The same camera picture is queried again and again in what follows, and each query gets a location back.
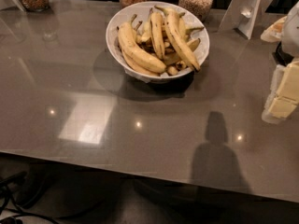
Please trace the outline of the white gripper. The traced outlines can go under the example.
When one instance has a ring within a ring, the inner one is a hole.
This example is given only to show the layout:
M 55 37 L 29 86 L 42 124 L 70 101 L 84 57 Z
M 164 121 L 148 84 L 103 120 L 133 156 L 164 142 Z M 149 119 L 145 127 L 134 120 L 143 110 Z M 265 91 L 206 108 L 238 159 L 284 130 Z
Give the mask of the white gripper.
M 295 102 L 299 102 L 299 62 L 289 63 L 286 68 L 278 64 L 273 72 L 262 120 L 280 124 L 295 110 Z

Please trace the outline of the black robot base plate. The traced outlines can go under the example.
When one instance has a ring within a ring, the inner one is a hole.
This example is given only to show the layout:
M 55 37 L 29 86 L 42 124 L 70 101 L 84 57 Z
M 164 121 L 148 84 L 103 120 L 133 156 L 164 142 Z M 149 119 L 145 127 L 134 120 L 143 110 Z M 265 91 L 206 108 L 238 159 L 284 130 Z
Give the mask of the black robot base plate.
M 293 57 L 290 54 L 282 50 L 281 43 L 278 43 L 276 50 L 273 52 L 273 57 L 277 64 L 282 66 L 287 66 L 293 60 Z

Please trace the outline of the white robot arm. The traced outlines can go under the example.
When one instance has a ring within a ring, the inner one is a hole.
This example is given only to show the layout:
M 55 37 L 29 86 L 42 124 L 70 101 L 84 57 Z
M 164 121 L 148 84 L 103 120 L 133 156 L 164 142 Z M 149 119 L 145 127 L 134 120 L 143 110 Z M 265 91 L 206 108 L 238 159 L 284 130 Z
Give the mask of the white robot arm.
M 287 16 L 264 30 L 261 40 L 278 42 L 273 53 L 276 69 L 262 119 L 279 124 L 299 106 L 299 2 Z

